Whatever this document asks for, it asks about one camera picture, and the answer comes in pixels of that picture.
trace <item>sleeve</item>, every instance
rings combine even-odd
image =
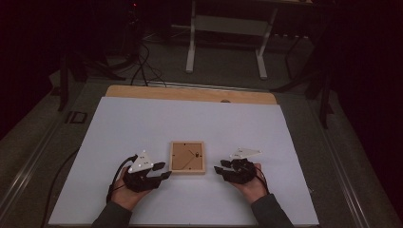
[[[92,228],[126,228],[131,218],[131,211],[110,201],[100,216],[92,223]]]
[[[256,200],[251,204],[251,207],[260,227],[294,228],[293,223],[281,209],[273,194]]]

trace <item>wooden board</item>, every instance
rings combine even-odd
[[[277,104],[275,96],[271,93],[201,88],[112,85],[107,90],[106,96],[199,102],[230,102],[256,105]]]

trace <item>white sheet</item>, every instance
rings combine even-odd
[[[256,224],[242,195],[214,171],[239,147],[262,151],[249,161],[262,164],[270,191],[295,225],[318,224],[279,105],[109,97],[98,106],[49,223],[92,223],[122,161],[146,150],[152,161],[169,164],[171,141],[204,141],[206,173],[171,175],[137,205],[131,224]]]

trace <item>table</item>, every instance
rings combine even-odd
[[[89,225],[105,206],[111,177],[133,151],[140,153],[146,148],[153,161],[167,162],[171,141],[198,139],[205,143],[205,175],[171,176],[163,181],[135,208],[132,224],[256,224],[240,193],[214,172],[213,166],[220,166],[221,159],[235,152],[235,145],[262,149],[265,155],[260,155],[259,162],[269,188],[295,225],[317,224],[297,154],[276,103],[269,93],[110,87],[97,108],[49,223]]]
[[[263,53],[266,49],[267,41],[270,37],[273,24],[278,13],[278,5],[302,5],[304,7],[313,5],[311,0],[298,1],[298,0],[266,0],[266,1],[244,1],[245,5],[252,3],[264,3],[266,5],[274,6],[270,12],[270,17],[267,21],[260,20],[245,20],[237,18],[217,17],[209,15],[199,15],[196,13],[196,0],[192,1],[192,13],[190,20],[190,44],[187,53],[186,72],[193,72],[193,65],[195,59],[195,33],[196,30],[217,31],[235,34],[245,34],[261,36],[260,47],[256,49],[256,58],[259,69],[259,76],[262,80],[267,79],[266,67],[263,60]]]

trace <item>person's right hand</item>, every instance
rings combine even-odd
[[[261,165],[259,163],[255,163],[255,167],[257,167],[259,170],[261,170]],[[261,172],[258,170],[258,177],[261,179],[263,178]],[[260,199],[261,197],[266,196],[269,194],[266,191],[266,188],[264,187],[263,183],[260,182],[259,179],[253,178],[251,181],[245,183],[245,184],[239,184],[239,183],[233,183],[231,182],[233,186],[238,188],[243,194],[243,196],[246,198],[246,200],[252,204],[254,201]]]

